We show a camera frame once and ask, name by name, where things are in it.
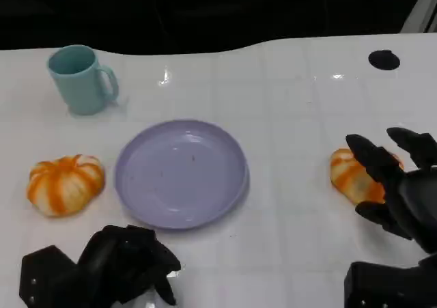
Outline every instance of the small pumpkin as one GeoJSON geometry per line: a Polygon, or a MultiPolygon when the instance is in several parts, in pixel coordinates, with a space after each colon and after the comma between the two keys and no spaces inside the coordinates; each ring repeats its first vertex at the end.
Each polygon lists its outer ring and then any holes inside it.
{"type": "Polygon", "coordinates": [[[65,156],[32,168],[27,199],[46,216],[66,216],[83,209],[103,186],[104,169],[97,158],[65,156]]]}
{"type": "MultiPolygon", "coordinates": [[[[403,169],[402,162],[393,155],[403,169]]],[[[362,201],[384,203],[384,187],[375,182],[349,149],[338,149],[330,158],[330,180],[354,205],[362,201]]]]}

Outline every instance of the plate rim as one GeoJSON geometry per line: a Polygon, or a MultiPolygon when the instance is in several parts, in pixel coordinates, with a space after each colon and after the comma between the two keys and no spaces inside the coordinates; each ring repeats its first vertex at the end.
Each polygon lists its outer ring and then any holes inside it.
{"type": "Polygon", "coordinates": [[[234,206],[236,206],[236,204],[238,202],[243,201],[247,195],[249,194],[249,189],[250,189],[250,171],[249,171],[249,164],[247,162],[246,156],[241,148],[241,145],[238,143],[238,141],[231,135],[229,134],[226,130],[224,130],[223,128],[221,128],[220,126],[210,123],[210,122],[204,122],[201,120],[196,120],[196,119],[174,119],[174,120],[168,120],[168,121],[164,121],[164,122],[159,122],[157,124],[151,125],[150,127],[147,127],[145,129],[143,129],[141,132],[139,132],[138,134],[136,134],[120,151],[120,153],[118,154],[117,157],[117,161],[115,163],[115,167],[114,167],[114,175],[113,175],[113,186],[115,188],[115,192],[117,193],[118,199],[121,201],[123,208],[127,209],[127,211],[134,217],[136,218],[138,221],[145,223],[149,226],[152,227],[157,227],[160,229],[193,229],[193,228],[197,228],[197,227],[201,227],[207,224],[212,223],[213,221],[216,221],[218,219],[220,219],[222,216],[224,216],[226,213],[228,213],[234,206]],[[211,214],[209,215],[208,218],[205,218],[204,220],[200,220],[200,222],[197,223],[193,223],[192,225],[187,225],[187,226],[168,226],[168,225],[158,225],[158,223],[150,223],[147,222],[142,216],[141,214],[139,214],[137,212],[137,210],[131,208],[128,203],[126,202],[126,198],[124,197],[124,195],[121,194],[121,190],[119,189],[118,184],[118,173],[121,169],[120,165],[121,165],[121,159],[122,156],[124,155],[124,152],[132,145],[132,143],[141,135],[143,135],[146,132],[150,132],[156,128],[165,126],[166,124],[174,124],[174,123],[182,123],[182,122],[190,122],[190,123],[195,123],[195,124],[203,124],[209,127],[213,127],[218,129],[219,131],[223,132],[226,136],[228,136],[233,143],[236,145],[238,151],[239,151],[239,155],[241,155],[242,158],[242,162],[244,163],[244,175],[243,175],[243,179],[241,181],[240,187],[236,193],[236,195],[229,201],[229,203],[227,204],[227,206],[225,206],[223,209],[220,209],[217,211],[216,214],[211,214]]]}

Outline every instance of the black circular hole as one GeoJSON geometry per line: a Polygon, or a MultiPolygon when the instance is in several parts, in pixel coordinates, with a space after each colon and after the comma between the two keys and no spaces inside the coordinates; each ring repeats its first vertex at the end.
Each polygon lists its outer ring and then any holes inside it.
{"type": "Polygon", "coordinates": [[[370,64],[380,70],[394,70],[399,67],[401,60],[390,50],[381,50],[370,53],[370,64]]]}

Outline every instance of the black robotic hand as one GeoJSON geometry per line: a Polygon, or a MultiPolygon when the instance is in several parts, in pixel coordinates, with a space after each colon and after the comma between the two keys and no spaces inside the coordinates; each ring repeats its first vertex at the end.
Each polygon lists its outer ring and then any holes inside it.
{"type": "Polygon", "coordinates": [[[175,305],[167,275],[180,269],[154,231],[108,225],[91,237],[77,264],[54,246],[24,256],[20,297],[36,308],[110,308],[155,288],[175,305]]]}

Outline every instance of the mug handle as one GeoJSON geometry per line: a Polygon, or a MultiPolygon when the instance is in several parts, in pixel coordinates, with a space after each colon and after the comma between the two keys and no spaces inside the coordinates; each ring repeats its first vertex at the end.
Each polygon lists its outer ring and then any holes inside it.
{"type": "Polygon", "coordinates": [[[112,87],[112,93],[107,91],[106,97],[108,101],[114,101],[118,97],[118,82],[117,78],[115,78],[114,71],[107,66],[100,66],[97,68],[98,71],[104,72],[108,75],[109,83],[112,87]]]}

